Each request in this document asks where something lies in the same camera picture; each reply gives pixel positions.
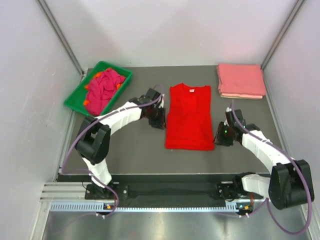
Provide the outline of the red t shirt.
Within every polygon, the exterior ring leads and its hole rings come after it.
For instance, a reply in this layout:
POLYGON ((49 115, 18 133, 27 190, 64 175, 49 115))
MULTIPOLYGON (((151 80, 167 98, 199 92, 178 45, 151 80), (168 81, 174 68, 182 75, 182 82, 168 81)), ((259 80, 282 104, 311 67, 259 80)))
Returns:
POLYGON ((211 87, 170 87, 164 146, 167 149, 213 151, 215 149, 211 118, 211 87))

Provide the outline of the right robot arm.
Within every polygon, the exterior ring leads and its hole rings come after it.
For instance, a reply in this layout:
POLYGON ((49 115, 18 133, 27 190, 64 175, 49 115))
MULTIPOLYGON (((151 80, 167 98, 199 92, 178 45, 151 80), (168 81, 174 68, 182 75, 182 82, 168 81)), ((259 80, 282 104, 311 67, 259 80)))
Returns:
POLYGON ((312 203, 315 194, 310 165, 303 159, 288 158, 255 125, 250 124, 245 129, 249 132, 221 121, 214 142, 225 147, 239 142, 267 168, 270 176, 240 173, 232 181, 234 194, 245 198, 255 193, 268 198, 278 210, 312 203))

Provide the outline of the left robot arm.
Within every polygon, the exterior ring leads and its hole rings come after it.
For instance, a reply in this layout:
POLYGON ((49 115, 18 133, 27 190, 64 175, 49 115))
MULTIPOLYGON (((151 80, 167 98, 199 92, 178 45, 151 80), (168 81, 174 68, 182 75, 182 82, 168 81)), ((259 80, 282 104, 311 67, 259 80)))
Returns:
POLYGON ((75 149, 85 162, 91 184, 87 185, 85 199, 108 199, 114 191, 112 176, 108 170, 106 157, 109 153, 111 136, 128 124, 140 119, 148 119, 148 124, 156 129, 165 128, 164 95, 158 92, 147 93, 132 98, 123 106, 109 114, 86 117, 78 135, 90 127, 75 145, 75 149))

